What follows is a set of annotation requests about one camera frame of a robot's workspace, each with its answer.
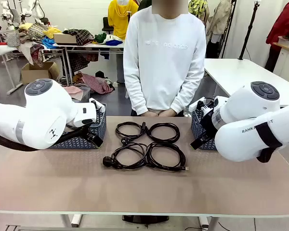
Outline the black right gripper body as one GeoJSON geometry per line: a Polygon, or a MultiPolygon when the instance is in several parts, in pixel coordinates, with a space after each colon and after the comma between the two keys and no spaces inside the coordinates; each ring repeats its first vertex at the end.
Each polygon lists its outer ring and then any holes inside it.
{"type": "Polygon", "coordinates": [[[200,121],[200,125],[205,130],[198,138],[201,142],[207,142],[208,140],[215,137],[216,128],[212,122],[212,115],[213,112],[208,112],[200,121]]]}

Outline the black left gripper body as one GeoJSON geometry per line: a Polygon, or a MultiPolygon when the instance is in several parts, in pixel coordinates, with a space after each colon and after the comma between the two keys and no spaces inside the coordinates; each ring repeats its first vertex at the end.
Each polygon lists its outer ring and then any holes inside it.
{"type": "Polygon", "coordinates": [[[96,134],[94,132],[91,132],[90,125],[85,125],[83,127],[82,137],[88,142],[94,142],[96,134]]]}

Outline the black power cable large plug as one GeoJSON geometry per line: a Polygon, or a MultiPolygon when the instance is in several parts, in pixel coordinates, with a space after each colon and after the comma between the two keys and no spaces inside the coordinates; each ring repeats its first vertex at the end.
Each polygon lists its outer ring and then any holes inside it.
{"type": "Polygon", "coordinates": [[[148,150],[148,146],[143,143],[135,143],[135,142],[130,142],[127,144],[124,144],[122,147],[117,148],[111,156],[105,156],[103,158],[103,165],[105,167],[112,167],[114,169],[126,169],[126,170],[135,170],[137,168],[141,168],[146,165],[146,153],[148,150]],[[124,150],[131,150],[136,152],[137,154],[140,155],[140,160],[135,162],[134,164],[131,165],[124,165],[121,162],[118,161],[117,156],[120,154],[121,151],[124,150]]]}

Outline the black power cable small plug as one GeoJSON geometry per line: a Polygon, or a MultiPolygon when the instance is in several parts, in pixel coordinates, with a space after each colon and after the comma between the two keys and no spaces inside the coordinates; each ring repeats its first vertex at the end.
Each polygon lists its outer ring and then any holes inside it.
{"type": "Polygon", "coordinates": [[[130,143],[138,138],[140,138],[141,136],[143,136],[146,133],[146,124],[145,122],[143,122],[141,125],[137,124],[135,122],[123,122],[117,125],[115,133],[121,137],[121,143],[123,145],[130,143]],[[123,126],[134,126],[137,127],[139,129],[139,133],[136,135],[128,135],[128,134],[124,134],[122,133],[119,129],[123,126]]]}

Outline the person's left forearm white sleeve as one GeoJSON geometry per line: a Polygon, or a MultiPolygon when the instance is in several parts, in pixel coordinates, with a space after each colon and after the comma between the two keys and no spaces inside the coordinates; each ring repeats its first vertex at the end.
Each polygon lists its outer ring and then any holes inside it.
{"type": "Polygon", "coordinates": [[[204,77],[204,70],[200,72],[189,72],[185,78],[178,94],[171,103],[170,109],[176,114],[183,111],[192,101],[196,90],[204,77]]]}

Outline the person's left hand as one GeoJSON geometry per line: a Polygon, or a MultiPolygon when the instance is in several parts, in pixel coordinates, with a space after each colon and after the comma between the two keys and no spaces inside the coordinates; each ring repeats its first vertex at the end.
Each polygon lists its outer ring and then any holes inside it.
{"type": "Polygon", "coordinates": [[[158,114],[159,117],[174,117],[176,115],[177,115],[177,113],[171,108],[168,109],[168,110],[165,110],[165,111],[161,111],[158,114]]]}

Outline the pink checkered cloth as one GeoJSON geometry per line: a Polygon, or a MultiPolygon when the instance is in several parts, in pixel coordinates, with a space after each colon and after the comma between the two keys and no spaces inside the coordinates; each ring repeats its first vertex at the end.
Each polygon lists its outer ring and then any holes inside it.
{"type": "Polygon", "coordinates": [[[75,86],[64,87],[71,98],[81,101],[84,91],[75,86]]]}

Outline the red checkered cloth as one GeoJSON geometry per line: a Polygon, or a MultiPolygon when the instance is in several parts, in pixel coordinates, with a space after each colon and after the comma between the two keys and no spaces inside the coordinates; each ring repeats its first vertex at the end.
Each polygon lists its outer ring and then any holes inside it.
{"type": "Polygon", "coordinates": [[[90,88],[91,92],[97,94],[108,94],[115,90],[113,82],[108,78],[95,77],[82,72],[73,76],[73,83],[84,84],[90,88]]]}

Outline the person in white sweatshirt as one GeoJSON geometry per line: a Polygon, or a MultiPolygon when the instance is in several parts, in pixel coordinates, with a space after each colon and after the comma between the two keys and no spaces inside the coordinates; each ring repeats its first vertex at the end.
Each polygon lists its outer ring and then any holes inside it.
{"type": "Polygon", "coordinates": [[[189,0],[152,0],[129,21],[125,72],[138,73],[149,111],[165,111],[189,72],[204,70],[206,31],[188,11],[189,0]]]}

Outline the open cardboard box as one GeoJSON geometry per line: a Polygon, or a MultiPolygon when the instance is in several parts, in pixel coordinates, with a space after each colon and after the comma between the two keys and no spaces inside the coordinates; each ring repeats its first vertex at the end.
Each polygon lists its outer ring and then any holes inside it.
{"type": "Polygon", "coordinates": [[[49,78],[56,80],[60,74],[57,63],[55,62],[44,62],[42,67],[34,63],[31,65],[27,63],[21,69],[21,82],[24,84],[31,83],[37,79],[49,78]]]}

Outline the white clothes table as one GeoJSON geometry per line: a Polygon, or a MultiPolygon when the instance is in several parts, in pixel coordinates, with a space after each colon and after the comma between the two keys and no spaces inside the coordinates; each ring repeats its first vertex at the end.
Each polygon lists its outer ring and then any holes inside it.
{"type": "Polygon", "coordinates": [[[95,44],[88,43],[84,46],[78,45],[62,45],[62,44],[54,44],[55,47],[62,50],[62,56],[64,61],[64,70],[65,70],[65,78],[67,85],[73,84],[73,72],[71,68],[71,59],[70,54],[93,54],[93,53],[109,53],[109,54],[123,54],[125,42],[117,45],[117,46],[108,46],[105,44],[95,44]]]}

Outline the black tripod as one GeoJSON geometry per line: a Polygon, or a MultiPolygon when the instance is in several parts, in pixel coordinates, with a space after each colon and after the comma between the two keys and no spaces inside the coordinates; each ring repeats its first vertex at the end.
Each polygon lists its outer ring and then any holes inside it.
{"type": "Polygon", "coordinates": [[[251,34],[251,30],[252,30],[252,27],[253,27],[253,23],[254,23],[254,20],[255,20],[255,16],[256,16],[256,12],[260,6],[260,2],[261,0],[253,0],[254,1],[254,8],[253,8],[253,13],[252,13],[252,17],[251,17],[251,20],[250,20],[250,24],[248,26],[248,30],[247,30],[247,33],[246,33],[246,36],[245,36],[245,39],[244,39],[244,43],[243,43],[243,46],[242,46],[242,49],[241,49],[241,53],[238,57],[239,60],[243,60],[243,56],[244,56],[244,53],[245,53],[245,50],[246,50],[246,47],[247,47],[247,43],[248,43],[248,40],[249,40],[249,37],[250,37],[250,34],[251,34]]]}

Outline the bright blue cloth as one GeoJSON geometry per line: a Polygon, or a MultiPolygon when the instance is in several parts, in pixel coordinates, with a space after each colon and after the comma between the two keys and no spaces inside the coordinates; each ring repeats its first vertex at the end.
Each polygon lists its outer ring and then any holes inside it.
{"type": "Polygon", "coordinates": [[[58,46],[55,46],[55,41],[54,39],[50,39],[48,37],[44,37],[41,40],[43,46],[45,46],[47,49],[58,49],[58,46]]]}

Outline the black office chair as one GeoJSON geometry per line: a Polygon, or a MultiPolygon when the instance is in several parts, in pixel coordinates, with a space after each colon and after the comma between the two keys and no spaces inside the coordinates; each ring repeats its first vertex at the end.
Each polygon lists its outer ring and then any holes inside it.
{"type": "Polygon", "coordinates": [[[114,28],[109,25],[108,23],[108,17],[103,17],[103,32],[106,32],[107,34],[112,34],[114,31],[114,28]]]}

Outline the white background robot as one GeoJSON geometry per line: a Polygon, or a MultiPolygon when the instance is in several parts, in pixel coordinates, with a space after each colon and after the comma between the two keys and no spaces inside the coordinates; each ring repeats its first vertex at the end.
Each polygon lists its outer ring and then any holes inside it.
{"type": "Polygon", "coordinates": [[[7,30],[15,30],[21,24],[20,13],[15,5],[10,6],[9,0],[4,0],[0,4],[2,7],[1,18],[7,23],[7,30]]]}
{"type": "Polygon", "coordinates": [[[26,18],[33,17],[36,23],[47,25],[49,20],[45,16],[45,12],[40,5],[40,0],[28,0],[27,8],[22,9],[21,18],[25,21],[26,18]]]}

